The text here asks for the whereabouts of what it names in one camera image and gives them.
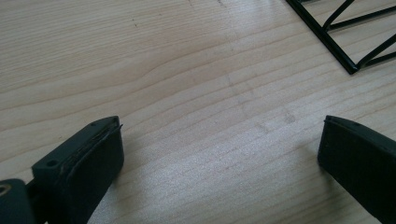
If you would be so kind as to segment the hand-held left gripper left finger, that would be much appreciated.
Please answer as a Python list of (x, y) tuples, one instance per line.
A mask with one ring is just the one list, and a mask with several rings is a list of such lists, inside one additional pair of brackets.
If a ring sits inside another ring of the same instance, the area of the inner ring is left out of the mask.
[(40, 224), (87, 224), (124, 162), (117, 116), (94, 121), (32, 167)]

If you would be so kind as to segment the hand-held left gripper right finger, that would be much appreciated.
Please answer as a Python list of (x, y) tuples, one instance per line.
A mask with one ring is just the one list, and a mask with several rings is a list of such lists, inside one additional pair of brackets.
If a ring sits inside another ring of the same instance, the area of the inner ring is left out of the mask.
[(396, 224), (396, 141), (355, 121), (328, 116), (318, 164), (382, 224)]

